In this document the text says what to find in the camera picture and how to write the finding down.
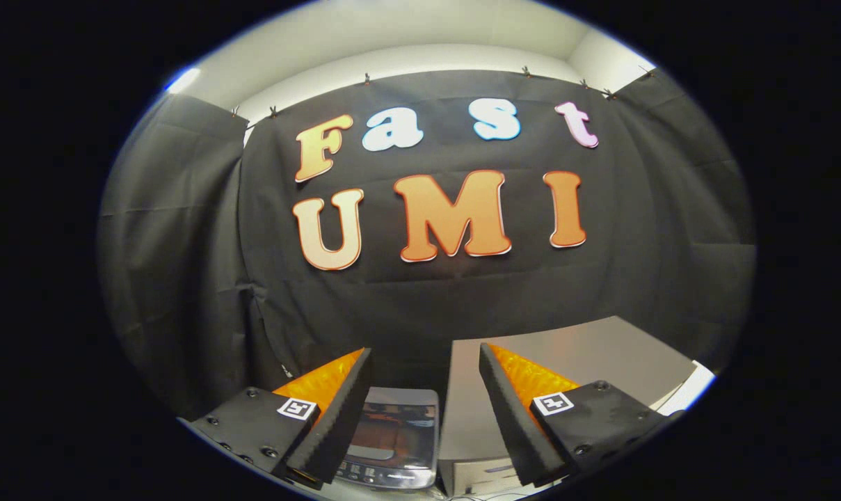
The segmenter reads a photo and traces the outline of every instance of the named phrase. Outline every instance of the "appliance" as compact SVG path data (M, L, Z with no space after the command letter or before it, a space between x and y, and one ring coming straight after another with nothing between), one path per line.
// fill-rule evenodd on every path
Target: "appliance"
M435 391L372 386L337 478L375 488L432 487L438 443Z

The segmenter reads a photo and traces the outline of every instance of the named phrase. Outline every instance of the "cutout letter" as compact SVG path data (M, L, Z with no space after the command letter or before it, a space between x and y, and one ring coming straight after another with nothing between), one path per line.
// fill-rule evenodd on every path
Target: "cutout letter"
M586 241L578 210L578 187L582 179L577 174L554 170L544 174L544 183L553 191L553 213L556 229L550 235L553 247L577 247Z
M389 108L367 118L367 126L373 127L362 139L362 145L369 152L382 152L398 146L410 148L423 139L423 132L417 129L417 114L411 108Z
M478 120L473 130L484 139L513 139L521 126L516 120L516 107L506 99L476 99L470 102L470 116Z
M464 180L458 202L451 203L442 187L430 175L410 175L398 180L395 193L405 199L408 246L401 259L408 263L432 260L438 248L430 244L429 231L449 256L458 253L470 226L470 240L464 251L470 256L506 254L513 247L504 234L500 213L500 185L504 175L496 170L477 170Z
M340 225L343 228L343 246L340 250L328 250L321 240L319 213L324 200L311 198L296 203L294 216L300 229L300 245L303 256L314 267L323 270L347 269L359 259L362 253L362 228L359 226L359 202L364 191L357 188L336 193L330 203L340 209Z
M556 106L556 112L563 117L566 117L566 124L569 126L569 131L572 132L572 137L581 146L588 148L595 148L599 145L599 139L594 134L588 133L585 122L589 122L590 118L586 116L584 111L580 111L574 102L564 102Z
M326 158L324 151L328 150L330 154L339 152L340 146L343 145L343 134L340 130L352 126L352 117L340 115L334 120L307 128L296 135L296 140L300 142L300 170L296 174L297 183L324 174L334 166L334 161Z

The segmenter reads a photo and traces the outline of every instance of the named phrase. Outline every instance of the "pink letter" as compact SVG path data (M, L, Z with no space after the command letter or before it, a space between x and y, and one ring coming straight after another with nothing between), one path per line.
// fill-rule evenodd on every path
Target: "pink letter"
M594 134L588 133L585 122L589 122L590 118L586 116L584 111L580 111L574 102L564 102L556 106L556 112L563 117L566 117L566 124L569 126L569 131L572 132L572 137L581 146L588 148L595 148L599 145L599 139Z

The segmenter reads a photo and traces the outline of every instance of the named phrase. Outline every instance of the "orange soft gripper pad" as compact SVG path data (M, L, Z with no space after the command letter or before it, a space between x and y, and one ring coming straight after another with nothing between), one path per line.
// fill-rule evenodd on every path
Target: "orange soft gripper pad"
M322 365L314 371L284 384L284 386L274 390L273 393L289 399L315 402L318 404L319 411L321 411L315 422L320 422L321 416L328 410L334 396L337 395L337 391L340 390L343 381L349 375L349 371L353 369L353 365L358 361L363 350L363 348L357 349L348 355L340 356L333 362Z
M535 364L527 358L522 358L512 351L493 344L489 344L489 346L491 346L491 351L496 356L497 362L500 362L500 367L504 369L510 384L513 385L513 390L522 402L522 406L525 407L525 412L529 413L531 421L537 424L539 429L538 419L531 413L532 399L542 395L574 390L579 387L578 383L574 383L574 381L570 381L546 367L541 367L541 365Z

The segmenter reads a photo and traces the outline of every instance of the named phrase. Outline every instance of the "black curtain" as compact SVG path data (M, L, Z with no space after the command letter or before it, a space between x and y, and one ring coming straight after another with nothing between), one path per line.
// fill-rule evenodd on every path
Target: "black curtain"
M481 140L467 113L510 100L509 141ZM599 145L569 134L554 106L585 111ZM367 118L406 106L424 139L362 148ZM296 135L341 114L354 124L331 171L297 184ZM432 388L443 401L451 341L553 329L618 315L715 372L741 332L755 264L744 181L694 101L656 71L604 99L561 80L435 71L316 96L245 120L166 95L135 128L108 180L99 220L106 304L127 355L160 399L196 418L252 384L267 390L351 350L376 350L378 386ZM465 176L506 177L503 256L404 263L405 213L392 184L429 174L456 199ZM588 241L553 248L543 173L582 178ZM303 257L294 203L326 201L321 231L342 240L330 197L362 188L362 256L345 270ZM616 347L617 356L628 356Z
M164 95L109 174L99 274L128 358L159 399L198 418L279 367L252 308L235 224L244 118Z

